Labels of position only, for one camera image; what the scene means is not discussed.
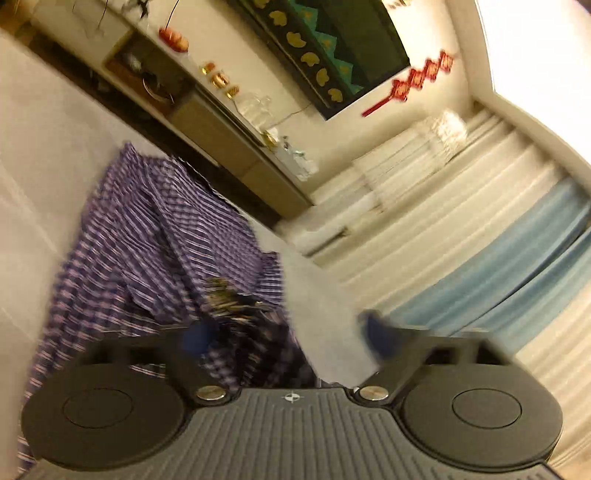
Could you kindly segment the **navy plaid shirt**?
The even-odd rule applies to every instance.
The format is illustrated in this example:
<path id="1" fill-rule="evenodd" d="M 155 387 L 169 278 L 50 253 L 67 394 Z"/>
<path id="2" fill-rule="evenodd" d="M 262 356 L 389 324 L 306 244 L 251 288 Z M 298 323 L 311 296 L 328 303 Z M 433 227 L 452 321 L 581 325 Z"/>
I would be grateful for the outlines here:
<path id="1" fill-rule="evenodd" d="M 107 333 L 189 325 L 197 364 L 224 387 L 320 385 L 290 325 L 279 256 L 176 161 L 126 145 L 85 205 L 26 394 Z"/>

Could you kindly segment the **blue curtain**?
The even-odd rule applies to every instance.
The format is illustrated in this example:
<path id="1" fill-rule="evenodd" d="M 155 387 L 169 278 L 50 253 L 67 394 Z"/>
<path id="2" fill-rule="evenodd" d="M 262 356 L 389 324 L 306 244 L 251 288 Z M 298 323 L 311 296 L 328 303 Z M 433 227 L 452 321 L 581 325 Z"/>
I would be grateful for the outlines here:
<path id="1" fill-rule="evenodd" d="M 445 336 L 486 330 L 515 353 L 590 282 L 590 197 L 556 184 L 484 250 L 388 313 Z"/>

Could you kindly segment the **cream window curtain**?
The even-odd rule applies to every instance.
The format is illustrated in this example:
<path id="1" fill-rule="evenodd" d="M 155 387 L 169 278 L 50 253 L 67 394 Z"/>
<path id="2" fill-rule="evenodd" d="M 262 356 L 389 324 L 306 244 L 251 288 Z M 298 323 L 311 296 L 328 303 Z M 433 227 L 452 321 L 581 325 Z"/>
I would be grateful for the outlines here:
<path id="1" fill-rule="evenodd" d="M 387 315 L 484 250 L 564 179 L 562 166 L 489 111 L 417 123 L 353 161 L 277 233 Z M 590 282 L 514 353 L 557 398 L 562 436 L 552 464 L 590 475 Z"/>

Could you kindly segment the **white storage box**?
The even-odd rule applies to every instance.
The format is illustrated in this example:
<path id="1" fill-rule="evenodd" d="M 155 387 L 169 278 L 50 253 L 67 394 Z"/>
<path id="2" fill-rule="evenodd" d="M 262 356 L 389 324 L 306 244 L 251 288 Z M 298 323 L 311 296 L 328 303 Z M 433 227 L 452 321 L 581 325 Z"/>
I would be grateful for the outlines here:
<path id="1" fill-rule="evenodd" d="M 294 148 L 287 138 L 280 143 L 279 158 L 298 181 L 307 182 L 318 173 L 318 165 L 314 160 L 308 159 L 304 151 Z"/>

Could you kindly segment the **glass cups group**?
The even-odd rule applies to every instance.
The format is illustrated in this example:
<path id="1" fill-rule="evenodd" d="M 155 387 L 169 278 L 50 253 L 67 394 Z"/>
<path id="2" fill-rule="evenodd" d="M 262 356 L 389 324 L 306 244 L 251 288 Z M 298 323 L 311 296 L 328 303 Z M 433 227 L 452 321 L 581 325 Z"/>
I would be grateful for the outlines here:
<path id="1" fill-rule="evenodd" d="M 264 130 L 273 123 L 270 103 L 270 97 L 259 97 L 250 92 L 239 94 L 235 100 L 239 114 L 256 130 Z"/>

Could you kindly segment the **red chinese knot decoration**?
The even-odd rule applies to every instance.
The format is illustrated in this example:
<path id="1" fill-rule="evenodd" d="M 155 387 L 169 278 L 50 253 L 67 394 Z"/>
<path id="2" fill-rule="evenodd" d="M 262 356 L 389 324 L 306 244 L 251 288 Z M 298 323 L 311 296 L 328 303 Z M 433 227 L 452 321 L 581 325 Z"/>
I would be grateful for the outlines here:
<path id="1" fill-rule="evenodd" d="M 421 91 L 426 81 L 435 83 L 440 73 L 449 74 L 457 58 L 457 54 L 441 50 L 437 59 L 427 58 L 422 68 L 412 67 L 404 80 L 394 79 L 388 95 L 363 111 L 362 117 L 369 117 L 392 101 L 407 102 L 410 93 Z"/>

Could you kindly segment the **golden burger ornament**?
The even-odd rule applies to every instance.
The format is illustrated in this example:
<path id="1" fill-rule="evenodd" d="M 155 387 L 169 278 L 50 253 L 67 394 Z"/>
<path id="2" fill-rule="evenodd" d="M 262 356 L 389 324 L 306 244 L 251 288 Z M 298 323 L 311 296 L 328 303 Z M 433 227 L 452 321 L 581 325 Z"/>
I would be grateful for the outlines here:
<path id="1" fill-rule="evenodd" d="M 224 89 L 229 85 L 228 76 L 226 76 L 223 72 L 216 72 L 211 77 L 211 83 L 218 89 Z"/>

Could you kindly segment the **long grey tv cabinet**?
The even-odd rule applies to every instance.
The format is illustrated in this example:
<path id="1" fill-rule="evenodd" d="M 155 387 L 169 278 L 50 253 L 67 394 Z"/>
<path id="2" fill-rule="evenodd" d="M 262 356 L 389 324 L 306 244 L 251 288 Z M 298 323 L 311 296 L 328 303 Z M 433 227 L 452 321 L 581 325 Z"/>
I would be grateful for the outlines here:
<path id="1" fill-rule="evenodd" d="M 311 207 L 262 134 L 184 53 L 115 1 L 40 1 L 33 24 L 218 168 L 230 185 L 291 219 Z"/>

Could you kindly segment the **red fruit plate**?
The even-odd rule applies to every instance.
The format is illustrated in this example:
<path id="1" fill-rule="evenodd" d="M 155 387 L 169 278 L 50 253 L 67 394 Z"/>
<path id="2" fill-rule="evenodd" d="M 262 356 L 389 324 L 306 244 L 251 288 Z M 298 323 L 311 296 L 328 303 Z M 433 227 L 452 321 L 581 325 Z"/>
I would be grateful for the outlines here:
<path id="1" fill-rule="evenodd" d="M 170 49 L 177 53 L 186 53 L 189 49 L 188 40 L 169 27 L 160 28 L 158 36 Z"/>

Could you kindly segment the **dark framed wall painting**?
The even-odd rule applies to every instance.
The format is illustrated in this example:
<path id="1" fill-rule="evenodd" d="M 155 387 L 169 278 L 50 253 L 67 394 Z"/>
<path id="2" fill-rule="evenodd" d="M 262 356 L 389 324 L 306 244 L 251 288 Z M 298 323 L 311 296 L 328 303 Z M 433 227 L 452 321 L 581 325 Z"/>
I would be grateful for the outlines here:
<path id="1" fill-rule="evenodd" d="M 238 0 L 229 5 L 325 120 L 410 67 L 381 1 Z"/>

